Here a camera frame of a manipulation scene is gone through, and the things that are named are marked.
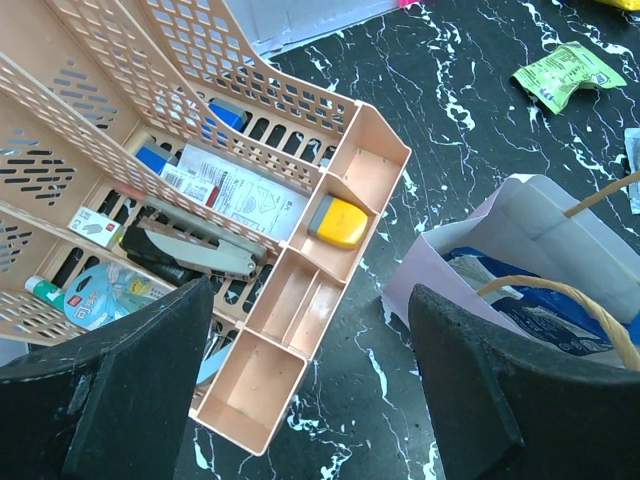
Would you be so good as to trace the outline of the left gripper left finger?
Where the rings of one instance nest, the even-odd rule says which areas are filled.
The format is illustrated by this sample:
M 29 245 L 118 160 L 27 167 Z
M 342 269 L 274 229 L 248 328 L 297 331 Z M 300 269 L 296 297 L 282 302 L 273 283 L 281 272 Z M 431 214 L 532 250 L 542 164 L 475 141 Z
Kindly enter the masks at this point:
M 3 366 L 2 478 L 172 478 L 212 308 L 200 278 Z

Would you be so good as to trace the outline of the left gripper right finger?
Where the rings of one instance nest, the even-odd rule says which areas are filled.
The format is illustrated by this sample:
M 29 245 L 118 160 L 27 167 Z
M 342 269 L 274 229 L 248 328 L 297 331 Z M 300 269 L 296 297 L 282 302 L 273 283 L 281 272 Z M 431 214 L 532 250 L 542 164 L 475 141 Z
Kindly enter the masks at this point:
M 450 479 L 635 479 L 639 375 L 552 350 L 423 285 L 409 322 Z

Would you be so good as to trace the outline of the blue white snack bag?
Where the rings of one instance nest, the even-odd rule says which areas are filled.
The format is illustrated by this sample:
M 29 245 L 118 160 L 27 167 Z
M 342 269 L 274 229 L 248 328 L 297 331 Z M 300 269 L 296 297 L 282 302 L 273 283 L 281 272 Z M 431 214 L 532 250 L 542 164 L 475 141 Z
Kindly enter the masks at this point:
M 504 276 L 534 275 L 471 247 L 455 248 L 444 254 L 443 259 L 475 290 Z M 533 340 L 547 347 L 582 359 L 623 366 L 599 322 L 563 293 L 540 287 L 503 286 L 483 299 Z

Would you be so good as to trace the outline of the lilac paper bag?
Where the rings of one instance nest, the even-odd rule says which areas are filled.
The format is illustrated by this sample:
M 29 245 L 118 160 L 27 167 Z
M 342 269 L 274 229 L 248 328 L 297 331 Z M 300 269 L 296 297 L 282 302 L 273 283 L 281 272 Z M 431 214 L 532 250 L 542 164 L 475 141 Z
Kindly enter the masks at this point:
M 467 219 L 420 234 L 384 290 L 383 301 L 407 323 L 410 295 L 416 285 L 423 285 L 464 310 L 539 343 L 483 297 L 503 286 L 550 289 L 583 306 L 608 335 L 621 368 L 636 370 L 639 250 L 591 210 L 610 192 L 605 188 L 579 201 L 544 175 L 512 175 Z M 504 276 L 475 290 L 443 259 L 460 247 L 474 248 L 534 275 Z

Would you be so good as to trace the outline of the pink plastic file organizer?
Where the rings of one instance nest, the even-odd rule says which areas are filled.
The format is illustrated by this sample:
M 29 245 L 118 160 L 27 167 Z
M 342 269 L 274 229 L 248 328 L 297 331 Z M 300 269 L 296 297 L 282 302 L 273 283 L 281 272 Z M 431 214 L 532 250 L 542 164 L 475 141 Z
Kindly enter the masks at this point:
M 191 417 L 265 453 L 410 158 L 370 104 L 268 65 L 222 1 L 1 5 L 1 335 L 85 332 L 29 280 L 91 259 L 168 290 L 121 236 L 149 227 L 216 285 L 229 356 Z

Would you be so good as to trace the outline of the light blue tape pack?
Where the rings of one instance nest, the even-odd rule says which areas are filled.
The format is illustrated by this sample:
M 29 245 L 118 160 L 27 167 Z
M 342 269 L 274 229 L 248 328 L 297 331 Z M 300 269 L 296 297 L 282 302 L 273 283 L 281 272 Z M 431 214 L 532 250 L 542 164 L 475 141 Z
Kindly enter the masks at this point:
M 169 292 L 169 288 L 119 263 L 100 263 L 71 283 L 64 297 L 64 313 L 76 326 L 95 330 L 146 307 Z

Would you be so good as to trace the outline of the white green glue tube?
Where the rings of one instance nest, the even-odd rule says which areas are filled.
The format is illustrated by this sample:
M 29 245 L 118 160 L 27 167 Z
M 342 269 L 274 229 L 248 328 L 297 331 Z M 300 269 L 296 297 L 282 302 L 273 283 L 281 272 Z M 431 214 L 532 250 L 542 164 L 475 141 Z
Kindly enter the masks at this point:
M 65 291 L 40 276 L 31 276 L 24 288 L 57 311 L 64 312 Z

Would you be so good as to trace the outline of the grey stapler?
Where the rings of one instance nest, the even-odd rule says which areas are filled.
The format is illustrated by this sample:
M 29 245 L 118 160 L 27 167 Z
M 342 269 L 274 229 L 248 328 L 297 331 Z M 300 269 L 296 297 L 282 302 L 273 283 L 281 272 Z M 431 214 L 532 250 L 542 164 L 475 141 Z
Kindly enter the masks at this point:
M 126 228 L 120 247 L 130 259 L 250 282 L 268 260 L 266 248 L 206 222 L 186 222 L 146 209 Z

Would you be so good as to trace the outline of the small white staple box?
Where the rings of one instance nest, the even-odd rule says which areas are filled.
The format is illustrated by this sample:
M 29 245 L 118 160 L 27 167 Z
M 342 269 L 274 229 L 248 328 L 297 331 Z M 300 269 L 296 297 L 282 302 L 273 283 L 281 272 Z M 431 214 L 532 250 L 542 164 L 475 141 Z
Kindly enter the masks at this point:
M 68 229 L 108 250 L 118 243 L 124 233 L 122 224 L 85 206 L 78 209 Z

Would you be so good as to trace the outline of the white printed paper sheet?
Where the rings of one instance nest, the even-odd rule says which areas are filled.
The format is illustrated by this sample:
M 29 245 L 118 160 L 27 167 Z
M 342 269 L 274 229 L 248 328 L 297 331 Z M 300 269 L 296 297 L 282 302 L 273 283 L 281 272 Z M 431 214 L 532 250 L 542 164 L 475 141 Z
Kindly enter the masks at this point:
M 196 203 L 278 241 L 290 237 L 308 202 L 295 188 L 191 144 L 161 177 Z

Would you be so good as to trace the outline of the blue eraser block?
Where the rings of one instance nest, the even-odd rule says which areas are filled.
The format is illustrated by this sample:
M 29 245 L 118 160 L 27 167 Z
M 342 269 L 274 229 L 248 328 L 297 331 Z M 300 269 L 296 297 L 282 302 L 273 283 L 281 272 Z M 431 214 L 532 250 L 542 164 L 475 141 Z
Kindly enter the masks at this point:
M 163 173 L 167 165 L 177 166 L 179 163 L 175 155 L 158 146 L 153 140 L 146 141 L 135 157 L 158 175 Z
M 243 108 L 219 97 L 208 102 L 210 115 L 201 123 L 201 138 L 215 141 L 222 147 L 235 146 L 238 141 L 231 139 L 228 129 L 242 133 L 249 120 L 249 113 Z

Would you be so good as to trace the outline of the green candy wrapper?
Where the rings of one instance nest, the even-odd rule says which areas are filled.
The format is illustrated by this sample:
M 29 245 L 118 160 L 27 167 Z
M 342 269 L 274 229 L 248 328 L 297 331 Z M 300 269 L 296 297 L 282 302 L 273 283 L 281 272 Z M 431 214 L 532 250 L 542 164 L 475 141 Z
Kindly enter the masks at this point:
M 545 57 L 523 67 L 512 78 L 553 114 L 560 113 L 580 89 L 614 89 L 624 78 L 579 42 L 559 45 Z

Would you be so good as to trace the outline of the yellow m&m packet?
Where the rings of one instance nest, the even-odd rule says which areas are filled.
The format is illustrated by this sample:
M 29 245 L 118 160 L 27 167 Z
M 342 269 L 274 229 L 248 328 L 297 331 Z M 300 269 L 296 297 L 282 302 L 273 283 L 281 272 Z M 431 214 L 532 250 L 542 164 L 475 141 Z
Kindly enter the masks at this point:
M 629 12 L 640 10 L 640 0 L 598 0 L 600 3 Z

